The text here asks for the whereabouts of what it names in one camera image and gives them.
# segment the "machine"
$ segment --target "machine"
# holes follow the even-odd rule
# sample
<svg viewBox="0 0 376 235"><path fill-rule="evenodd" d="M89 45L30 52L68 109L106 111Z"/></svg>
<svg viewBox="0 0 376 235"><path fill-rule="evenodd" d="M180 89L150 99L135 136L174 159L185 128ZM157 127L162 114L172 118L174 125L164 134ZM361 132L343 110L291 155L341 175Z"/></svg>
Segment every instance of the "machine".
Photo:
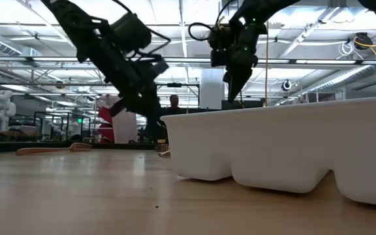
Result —
<svg viewBox="0 0 376 235"><path fill-rule="evenodd" d="M146 27L137 15L120 1L112 1L126 9L127 13L110 25L107 20L88 15L68 0L42 0L76 46L79 62L91 60L105 75L105 82L111 82L117 88L122 98L119 108L127 108L128 111L147 118L156 118L160 105L154 79L164 72L168 65L161 55L154 52L166 46L170 39ZM245 0L228 25L220 25L219 17L214 27L203 23L190 25L189 30L195 25L209 28L210 35L206 39L196 39L191 33L190 36L209 42L213 49L213 67L226 67L223 80L229 86L229 101L233 101L241 91L252 74L251 68L258 63L255 55L256 43L259 35L267 34L264 22L277 11L298 1ZM376 0L359 2L376 13ZM151 43L152 33L166 39L167 43L148 53L141 52L141 49Z"/></svg>

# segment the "ceiling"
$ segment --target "ceiling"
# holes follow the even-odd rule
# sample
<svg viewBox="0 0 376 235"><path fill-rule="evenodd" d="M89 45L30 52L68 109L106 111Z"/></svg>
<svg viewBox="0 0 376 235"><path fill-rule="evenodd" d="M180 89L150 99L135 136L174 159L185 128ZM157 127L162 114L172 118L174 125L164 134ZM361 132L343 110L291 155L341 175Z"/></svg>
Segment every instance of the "ceiling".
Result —
<svg viewBox="0 0 376 235"><path fill-rule="evenodd" d="M30 0L26 4L33 9L24 7L19 3L21 0L0 0L0 39L21 50L24 47L33 48L41 56L47 57L74 57L76 48L68 42L63 41L67 37L59 26L52 13L39 1ZM125 10L111 0L73 0L88 14L107 19L111 24L118 20ZM220 0L123 0L138 17L150 27L172 39L172 43L159 53L164 57L178 58L208 58L210 47L205 42L197 42L189 37L188 25L193 22L202 22L213 25L221 8ZM269 58L283 59L359 59L360 57L372 57L371 50L354 50L349 55L341 55L343 42L353 39L355 33L366 32L376 44L376 15L360 6L358 1L347 1L348 8L344 8L331 20L326 20L317 27L314 32L309 33L301 44L289 53L280 57L303 32L310 29L311 25L317 22L322 13L328 9L329 1L300 1L299 3L283 9L273 15L269 20ZM226 20L235 12L231 6L230 14ZM54 28L45 24L44 18ZM197 37L206 36L207 29L194 27L193 34ZM266 35L262 35L257 45L257 56L266 58ZM157 37L153 38L150 46L156 47L161 43ZM12 63L1 63L0 66L10 68ZM157 83L179 82L183 84L199 84L202 70L208 66L186 63L172 66L165 73L157 78ZM269 95L288 95L281 90L281 83L290 80L294 85L290 93L314 84L316 81L331 75L340 70L335 68L313 67L303 68L279 68L272 67L268 71L268 83L270 86ZM12 72L25 78L31 77L31 70L12 69ZM35 76L40 76L45 70L35 70ZM253 69L253 75L243 92L249 95L263 95L265 91L266 73L262 68ZM65 81L70 83L87 83L87 86L66 87L63 90L52 90L52 92L76 92L92 91L94 93L114 93L114 87L91 87L91 84L99 81L99 74L94 69L88 70L51 70L43 74L39 82ZM198 88L193 90L186 87L169 88L162 87L159 94L166 97L173 93L181 95L181 103L184 105L198 104L195 94ZM163 105L168 105L168 100L163 99Z"/></svg>

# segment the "wooden table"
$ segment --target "wooden table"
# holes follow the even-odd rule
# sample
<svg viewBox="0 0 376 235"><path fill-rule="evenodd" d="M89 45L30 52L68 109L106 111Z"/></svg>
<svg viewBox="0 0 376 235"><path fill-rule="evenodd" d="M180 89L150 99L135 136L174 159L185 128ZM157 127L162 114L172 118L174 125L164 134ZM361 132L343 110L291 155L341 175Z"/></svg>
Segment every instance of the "wooden table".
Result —
<svg viewBox="0 0 376 235"><path fill-rule="evenodd" d="M374 234L334 175L306 195L177 177L153 151L0 154L0 234Z"/></svg>

